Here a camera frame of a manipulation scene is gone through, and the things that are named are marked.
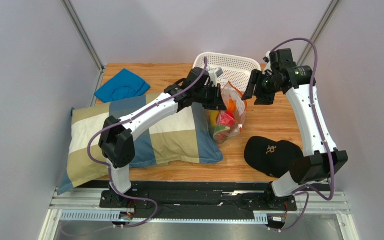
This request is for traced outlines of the clear orange zip bag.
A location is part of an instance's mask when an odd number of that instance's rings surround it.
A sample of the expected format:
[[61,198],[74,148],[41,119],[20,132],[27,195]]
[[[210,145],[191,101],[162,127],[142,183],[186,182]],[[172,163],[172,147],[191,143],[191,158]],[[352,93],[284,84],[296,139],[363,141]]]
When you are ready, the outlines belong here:
[[243,93],[230,82],[222,88],[221,96],[227,110],[206,111],[209,130],[217,144],[222,144],[242,132],[248,108],[247,102],[242,100]]

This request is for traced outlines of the fake red apple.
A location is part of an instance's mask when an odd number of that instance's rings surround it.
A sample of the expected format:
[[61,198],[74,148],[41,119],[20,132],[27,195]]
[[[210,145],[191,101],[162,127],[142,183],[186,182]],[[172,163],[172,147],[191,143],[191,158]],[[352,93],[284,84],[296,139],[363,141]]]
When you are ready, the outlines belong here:
[[235,116],[229,111],[220,111],[217,118],[217,125],[231,128],[235,124]]

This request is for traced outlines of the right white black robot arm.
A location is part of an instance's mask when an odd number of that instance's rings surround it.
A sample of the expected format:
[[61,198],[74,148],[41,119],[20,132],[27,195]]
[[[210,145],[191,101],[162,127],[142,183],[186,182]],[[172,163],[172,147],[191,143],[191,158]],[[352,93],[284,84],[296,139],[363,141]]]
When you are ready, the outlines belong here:
[[256,97],[255,105],[271,105],[275,94],[282,92],[293,109],[303,143],[303,157],[293,160],[288,172],[270,183],[269,196],[289,197],[323,180],[328,180],[333,191],[335,174],[348,161],[348,154],[337,148],[325,124],[316,68],[298,66],[289,48],[269,51],[264,60],[264,70],[251,72],[242,100]]

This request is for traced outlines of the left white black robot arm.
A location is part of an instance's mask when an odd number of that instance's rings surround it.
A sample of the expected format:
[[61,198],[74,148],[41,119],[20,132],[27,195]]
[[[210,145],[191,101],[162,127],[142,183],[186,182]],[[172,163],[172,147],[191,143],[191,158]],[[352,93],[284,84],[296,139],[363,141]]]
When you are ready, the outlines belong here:
[[135,140],[150,127],[193,103],[201,104],[206,110],[227,110],[218,83],[222,74],[220,67],[195,67],[151,103],[129,115],[105,120],[98,146],[108,166],[109,185],[116,194],[124,194],[131,188],[130,163],[136,155]]

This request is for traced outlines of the fake yellow green fruit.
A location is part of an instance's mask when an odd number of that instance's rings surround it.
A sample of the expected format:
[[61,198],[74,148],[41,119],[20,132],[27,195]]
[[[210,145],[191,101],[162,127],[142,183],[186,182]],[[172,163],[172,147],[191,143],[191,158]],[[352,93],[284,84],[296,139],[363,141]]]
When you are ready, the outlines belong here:
[[209,123],[210,127],[214,129],[218,125],[219,111],[210,110],[209,111]]

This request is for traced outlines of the fake orange fruit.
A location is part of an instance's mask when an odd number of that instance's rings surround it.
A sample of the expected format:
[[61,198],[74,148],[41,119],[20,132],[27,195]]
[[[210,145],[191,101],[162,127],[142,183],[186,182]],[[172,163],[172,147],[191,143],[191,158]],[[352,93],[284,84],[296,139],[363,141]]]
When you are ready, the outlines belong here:
[[235,113],[237,110],[236,102],[233,99],[229,99],[227,111],[230,113]]

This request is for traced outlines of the white perforated plastic basket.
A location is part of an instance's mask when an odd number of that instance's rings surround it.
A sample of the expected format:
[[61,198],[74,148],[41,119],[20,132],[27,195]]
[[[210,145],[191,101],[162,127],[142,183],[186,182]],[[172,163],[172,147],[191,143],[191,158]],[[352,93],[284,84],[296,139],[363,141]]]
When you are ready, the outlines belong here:
[[221,88],[230,83],[241,93],[247,90],[252,71],[262,70],[261,65],[254,59],[215,52],[201,53],[196,57],[193,68],[202,68],[205,65],[204,58],[207,58],[207,65],[211,69],[222,69],[223,74],[217,77]]

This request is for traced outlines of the black baseball cap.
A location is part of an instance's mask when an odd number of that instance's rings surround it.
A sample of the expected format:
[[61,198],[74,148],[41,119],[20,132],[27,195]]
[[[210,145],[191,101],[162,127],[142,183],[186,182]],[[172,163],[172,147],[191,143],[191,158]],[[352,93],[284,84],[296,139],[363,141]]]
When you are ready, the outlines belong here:
[[303,156],[301,148],[290,141],[261,136],[251,137],[244,149],[244,159],[250,167],[274,178],[281,178],[289,171],[290,163]]

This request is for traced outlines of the blue folded cloth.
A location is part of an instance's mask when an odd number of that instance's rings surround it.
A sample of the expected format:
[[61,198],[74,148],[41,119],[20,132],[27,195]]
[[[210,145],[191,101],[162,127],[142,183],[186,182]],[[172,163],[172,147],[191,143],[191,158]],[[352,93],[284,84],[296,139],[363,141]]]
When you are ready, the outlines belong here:
[[123,69],[101,86],[94,96],[103,103],[144,95],[151,86],[137,74]]

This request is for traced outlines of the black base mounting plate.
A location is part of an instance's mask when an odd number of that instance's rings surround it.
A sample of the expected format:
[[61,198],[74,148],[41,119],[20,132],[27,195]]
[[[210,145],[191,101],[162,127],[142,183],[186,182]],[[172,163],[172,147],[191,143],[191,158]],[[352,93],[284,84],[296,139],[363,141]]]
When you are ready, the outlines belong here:
[[97,191],[98,207],[120,210],[139,218],[250,219],[256,211],[283,215],[296,211],[293,196],[275,198],[266,193],[265,182],[168,182],[134,181],[118,196],[108,181],[94,180],[79,189]]

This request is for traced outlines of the right aluminium frame post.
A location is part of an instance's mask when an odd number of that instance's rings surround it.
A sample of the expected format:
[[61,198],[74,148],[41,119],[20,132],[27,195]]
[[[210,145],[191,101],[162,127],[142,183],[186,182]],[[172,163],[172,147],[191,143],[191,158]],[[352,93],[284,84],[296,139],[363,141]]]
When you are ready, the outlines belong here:
[[[310,40],[316,45],[318,40],[321,38],[322,34],[324,33],[326,27],[328,26],[329,22],[333,18],[336,10],[338,9],[339,5],[341,4],[342,0],[331,0],[329,2],[328,7],[326,8],[324,14],[322,15],[321,19],[319,20],[315,30],[313,31],[313,34],[310,37]],[[308,57],[312,54],[313,47],[310,43],[306,45],[304,48],[302,54],[299,57],[298,65],[302,66],[308,59]]]

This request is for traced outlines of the aluminium frame post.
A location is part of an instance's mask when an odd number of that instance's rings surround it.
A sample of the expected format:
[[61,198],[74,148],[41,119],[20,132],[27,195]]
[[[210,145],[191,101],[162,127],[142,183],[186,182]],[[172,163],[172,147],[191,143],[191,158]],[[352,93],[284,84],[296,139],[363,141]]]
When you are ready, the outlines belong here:
[[79,14],[77,13],[74,4],[71,0],[61,0],[69,18],[71,19],[76,31],[78,32],[82,43],[84,44],[88,54],[90,55],[96,68],[102,73],[105,70],[105,66],[102,63],[95,47],[92,44],[90,37],[81,21]]
[[[338,9],[339,5],[341,4],[342,0],[331,0],[329,2],[328,7],[326,8],[324,14],[322,15],[321,19],[319,20],[315,30],[313,31],[313,34],[310,37],[310,40],[316,45],[318,40],[321,38],[322,34],[324,33],[326,27],[328,26],[329,22],[333,18],[336,10]],[[298,65],[302,66],[308,59],[308,57],[312,54],[313,47],[310,43],[306,45],[304,48],[302,54],[299,57]]]

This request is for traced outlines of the left aluminium frame post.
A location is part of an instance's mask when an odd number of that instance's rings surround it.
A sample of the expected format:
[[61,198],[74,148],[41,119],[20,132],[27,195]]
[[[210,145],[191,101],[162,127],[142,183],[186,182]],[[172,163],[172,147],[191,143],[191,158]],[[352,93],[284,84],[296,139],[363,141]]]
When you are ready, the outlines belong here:
[[77,13],[74,4],[71,0],[61,0],[69,18],[71,19],[76,31],[78,32],[82,43],[84,44],[88,54],[90,55],[96,68],[102,73],[105,70],[105,66],[102,63],[95,47],[92,44],[90,37],[81,21],[79,14]]

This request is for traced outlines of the aluminium slotted rail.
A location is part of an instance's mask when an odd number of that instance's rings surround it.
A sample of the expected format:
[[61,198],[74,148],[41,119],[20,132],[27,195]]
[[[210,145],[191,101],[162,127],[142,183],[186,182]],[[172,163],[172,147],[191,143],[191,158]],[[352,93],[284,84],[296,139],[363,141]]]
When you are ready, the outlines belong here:
[[[140,223],[145,219],[134,216],[129,219],[121,211],[113,210],[63,210],[59,217],[62,221],[95,221],[116,223]],[[269,223],[268,215],[265,213],[253,213],[250,219],[193,219],[193,218],[157,218],[154,217],[150,223],[190,223],[190,224],[262,224]]]

